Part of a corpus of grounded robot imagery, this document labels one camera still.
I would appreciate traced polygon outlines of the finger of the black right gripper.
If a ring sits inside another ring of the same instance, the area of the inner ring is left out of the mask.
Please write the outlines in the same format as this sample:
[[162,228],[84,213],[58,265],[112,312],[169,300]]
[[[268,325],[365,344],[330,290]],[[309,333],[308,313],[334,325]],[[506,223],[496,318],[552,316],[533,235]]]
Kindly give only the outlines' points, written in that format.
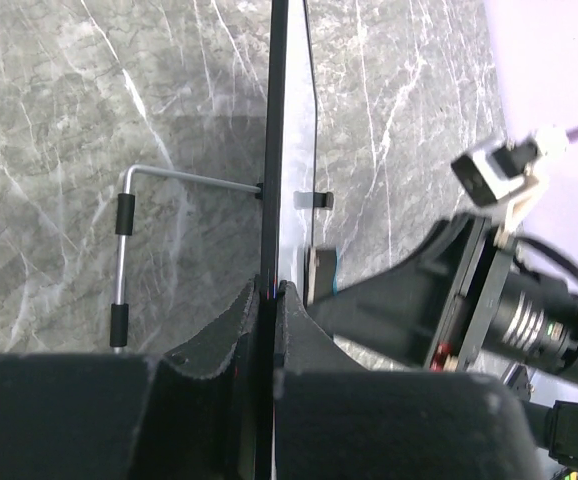
[[331,277],[334,248],[330,246],[310,247],[307,250],[304,276],[304,303],[306,305],[333,296]]
[[449,276],[409,258],[307,306],[331,337],[342,337],[401,364],[427,368],[449,290]]

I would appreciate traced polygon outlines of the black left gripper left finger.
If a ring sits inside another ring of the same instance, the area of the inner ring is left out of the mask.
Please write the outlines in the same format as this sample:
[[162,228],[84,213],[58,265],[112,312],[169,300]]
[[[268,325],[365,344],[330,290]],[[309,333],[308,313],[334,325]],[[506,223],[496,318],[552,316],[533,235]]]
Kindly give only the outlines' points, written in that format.
[[241,479],[254,284],[164,354],[0,354],[0,479]]

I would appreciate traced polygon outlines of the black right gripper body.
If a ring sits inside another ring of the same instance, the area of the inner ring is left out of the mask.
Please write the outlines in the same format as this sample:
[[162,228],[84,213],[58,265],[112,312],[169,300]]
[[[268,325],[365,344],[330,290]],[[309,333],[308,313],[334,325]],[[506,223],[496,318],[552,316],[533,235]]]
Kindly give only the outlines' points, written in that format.
[[427,281],[416,324],[430,334],[416,341],[413,364],[465,370],[483,347],[500,304],[512,252],[494,245],[495,224],[462,212],[436,222],[408,258]]

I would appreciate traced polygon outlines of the blue whiteboard eraser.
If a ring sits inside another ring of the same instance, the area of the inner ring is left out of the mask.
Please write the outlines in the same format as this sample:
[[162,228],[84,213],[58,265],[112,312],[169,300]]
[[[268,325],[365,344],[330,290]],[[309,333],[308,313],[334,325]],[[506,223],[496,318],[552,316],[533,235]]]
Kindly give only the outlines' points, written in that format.
[[331,292],[332,295],[338,294],[338,269],[340,263],[340,255],[338,248],[333,249],[333,270],[331,277]]

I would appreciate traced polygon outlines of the black framed whiteboard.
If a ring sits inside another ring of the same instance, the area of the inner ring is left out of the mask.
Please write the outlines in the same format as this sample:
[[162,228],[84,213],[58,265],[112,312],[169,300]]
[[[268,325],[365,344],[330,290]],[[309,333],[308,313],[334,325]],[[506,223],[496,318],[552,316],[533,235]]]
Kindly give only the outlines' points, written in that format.
[[260,270],[233,304],[160,356],[131,452],[132,479],[277,479],[284,344],[305,312],[315,210],[317,98],[308,7],[271,10]]

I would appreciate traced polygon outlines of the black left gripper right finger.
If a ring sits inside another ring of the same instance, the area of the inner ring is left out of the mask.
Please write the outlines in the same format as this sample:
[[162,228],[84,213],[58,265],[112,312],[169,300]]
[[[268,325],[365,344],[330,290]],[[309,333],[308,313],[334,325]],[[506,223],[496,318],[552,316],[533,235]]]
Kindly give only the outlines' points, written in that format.
[[477,373],[372,371],[278,297],[275,473],[280,479],[538,479],[519,400]]

